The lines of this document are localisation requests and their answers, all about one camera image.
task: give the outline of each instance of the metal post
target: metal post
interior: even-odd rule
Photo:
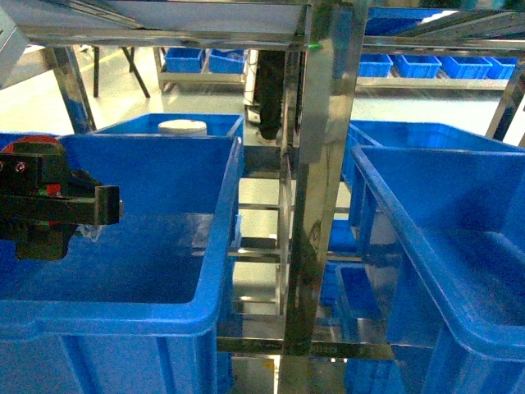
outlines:
[[[277,269],[276,307],[277,314],[285,310],[286,280],[288,277],[288,251],[290,243],[291,169],[290,154],[295,132],[297,98],[299,89],[300,52],[289,51],[285,60],[284,111],[281,141],[281,170],[279,174],[279,213],[277,247],[281,251],[281,264]]]
[[[93,67],[93,97],[98,98],[98,78],[100,76],[100,47],[93,47],[94,67]]]
[[[523,101],[523,95],[525,95],[525,57],[521,57],[516,68],[514,68],[498,108],[492,117],[489,130],[486,132],[487,137],[503,141],[519,105]]]
[[[331,23],[321,17],[316,25],[314,18],[313,32],[321,46],[310,50],[306,64],[279,393],[308,392],[308,359],[297,356],[310,352],[368,5],[369,0],[357,0],[353,8],[335,6]],[[331,38],[329,25],[334,33]],[[348,42],[340,37],[349,27]],[[336,56],[341,52],[347,56],[346,73],[336,72],[340,60]]]
[[[49,62],[57,64],[53,72],[57,78],[58,88],[62,94],[74,132],[85,134],[95,131],[97,127],[73,48],[54,48],[52,52],[46,54],[54,57],[48,59]]]
[[[163,92],[164,88],[166,88],[166,84],[161,80],[161,77],[160,77],[162,73],[162,61],[161,61],[161,55],[159,51],[162,51],[162,54],[166,56],[166,51],[164,48],[153,47],[153,56],[155,57],[155,67],[157,68],[158,88],[161,90],[161,92]]]

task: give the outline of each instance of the small blue bin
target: small blue bin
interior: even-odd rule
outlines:
[[[204,49],[171,48],[164,57],[166,71],[198,74],[203,69],[205,57]]]
[[[461,80],[482,80],[492,65],[484,57],[440,57],[443,71],[450,78]]]
[[[242,74],[246,56],[243,50],[221,51],[212,49],[210,52],[210,71],[217,74]]]
[[[365,53],[361,56],[359,63],[359,76],[383,76],[387,77],[392,68],[390,56],[381,54]]]
[[[394,55],[392,60],[405,78],[436,78],[441,62],[435,56]]]
[[[217,392],[217,320],[235,233],[238,139],[73,135],[72,170],[125,215],[57,262],[0,241],[2,393]]]
[[[244,137],[244,115],[206,113],[147,113],[96,131],[97,134],[158,134],[164,121],[188,119],[206,123],[208,135]]]
[[[487,57],[492,67],[486,74],[492,80],[507,80],[512,75],[512,71],[518,64],[516,57]]]
[[[355,254],[357,242],[350,228],[348,219],[334,219],[331,226],[328,249],[338,254]],[[319,302],[324,306],[333,306],[337,297],[336,268],[341,262],[327,261],[322,279],[321,297]]]
[[[422,394],[525,390],[525,154],[356,147],[363,264]]]
[[[397,121],[352,121],[345,147],[343,178],[352,187],[349,225],[358,234],[361,251],[361,221],[364,184],[354,179],[355,166],[350,153],[355,145],[389,146],[395,148],[466,149],[487,152],[525,152],[523,149],[439,123],[408,123]]]

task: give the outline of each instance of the shelf rack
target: shelf rack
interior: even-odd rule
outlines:
[[[166,64],[162,59],[162,48],[153,48],[153,55],[155,57],[155,65],[157,66],[158,86],[163,92],[169,84],[177,83],[191,83],[191,84],[205,84],[205,85],[243,85],[246,76],[245,74],[214,74],[209,71],[209,57],[206,57],[206,62],[203,69],[199,73],[186,72],[168,72],[166,71]]]
[[[486,133],[502,140],[523,100],[525,41],[497,38],[525,31],[525,14],[514,12],[521,9],[512,9],[513,4],[518,7],[518,2],[507,2],[509,9],[500,9],[500,2],[494,2],[491,11],[458,12],[394,37],[364,35],[369,9],[388,6],[390,2],[384,0],[331,4],[328,10],[323,9],[322,15],[305,0],[78,0],[65,6],[64,2],[53,3],[2,0],[0,7],[32,44],[50,47],[37,58],[46,69],[54,70],[76,133],[93,131],[95,124],[74,54],[65,48],[72,44],[286,51],[282,145],[278,149],[246,150],[246,176],[279,179],[279,204],[273,207],[279,213],[277,241],[244,240],[250,245],[245,250],[248,260],[267,261],[278,267],[276,315],[243,314],[242,334],[238,337],[220,334],[218,349],[255,357],[280,355],[279,393],[310,392],[311,357],[391,360],[393,355],[386,343],[384,322],[363,320],[360,322],[363,336],[348,343],[341,340],[338,327],[327,326],[318,316],[319,289],[358,84],[359,58],[363,52],[519,57]],[[475,9],[487,8],[490,2],[467,3]],[[395,6],[442,8],[443,2],[399,0]],[[35,20],[28,10],[37,8],[45,17]],[[211,25],[190,23],[195,21],[194,9],[199,10],[200,20]],[[351,40],[337,43],[331,38],[329,28],[332,22],[342,23],[338,16],[348,11],[352,12],[351,23],[344,27],[351,29]],[[234,29],[231,24],[227,29],[219,29],[212,23],[219,16],[227,15],[242,21],[233,21]],[[268,16],[278,18],[279,23],[269,23]],[[256,23],[262,20],[264,28]],[[174,25],[173,21],[188,23]],[[308,50],[310,39],[322,46]],[[332,80],[334,48],[348,54],[344,80]],[[297,181],[293,223],[290,221],[292,176]]]

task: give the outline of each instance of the metal shelf frame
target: metal shelf frame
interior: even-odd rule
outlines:
[[[170,31],[145,28],[131,16],[120,15],[111,5],[115,1],[75,1],[75,12],[94,20],[103,19],[116,24],[112,29],[71,28],[19,25],[32,44],[52,48],[45,50],[44,60],[53,69],[61,87],[75,133],[95,130],[94,119],[80,78],[72,44],[123,46],[190,46],[202,48],[280,49],[287,52],[284,89],[284,135],[279,149],[251,148],[246,150],[247,176],[274,177],[279,180],[279,230],[276,248],[247,249],[245,257],[253,261],[268,261],[279,265],[276,286],[276,316],[241,314],[243,332],[231,335],[227,325],[219,330],[218,349],[239,354],[280,355],[279,393],[308,391],[309,357],[359,357],[379,360],[393,358],[386,342],[385,322],[359,321],[362,336],[343,342],[336,322],[319,318],[318,298],[322,274],[328,254],[331,224],[336,212],[336,197],[345,150],[346,133],[350,122],[361,53],[431,53],[455,56],[520,57],[506,85],[487,136],[502,140],[518,111],[525,94],[525,41],[498,39],[502,26],[512,26],[504,32],[520,33],[523,14],[508,9],[484,9],[476,14],[451,17],[437,21],[430,30],[415,28],[407,36],[365,37],[368,11],[384,7],[384,0],[353,0],[331,4],[326,15],[305,0],[234,0],[206,3],[245,7],[257,5],[286,5],[301,8],[301,17],[293,34],[261,34],[250,31]],[[156,1],[149,1],[155,7]],[[487,2],[474,2],[486,7]],[[177,1],[169,2],[176,9]],[[395,2],[400,8],[442,8],[443,2],[414,0]],[[343,23],[339,16],[351,11],[352,36],[347,43],[331,37],[331,27]],[[490,18],[495,23],[486,23]],[[315,34],[321,46],[308,49],[310,35]],[[336,50],[347,53],[345,78],[335,80],[332,70]],[[291,203],[291,178],[296,178],[294,207]]]

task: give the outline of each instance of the chair leg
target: chair leg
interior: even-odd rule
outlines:
[[[100,74],[100,47],[93,47],[94,68],[93,68],[93,97],[98,98],[98,76]]]
[[[126,56],[126,59],[128,63],[130,64],[130,69],[133,74],[135,74],[135,78],[137,79],[137,82],[139,82],[140,88],[142,89],[144,96],[149,99],[151,96],[149,95],[148,88],[146,88],[146,85],[144,81],[142,80],[142,77],[140,76],[139,70],[137,70],[137,66],[135,65],[135,62],[133,58],[131,57],[130,52],[127,48],[122,47],[122,52],[124,53],[124,56]]]

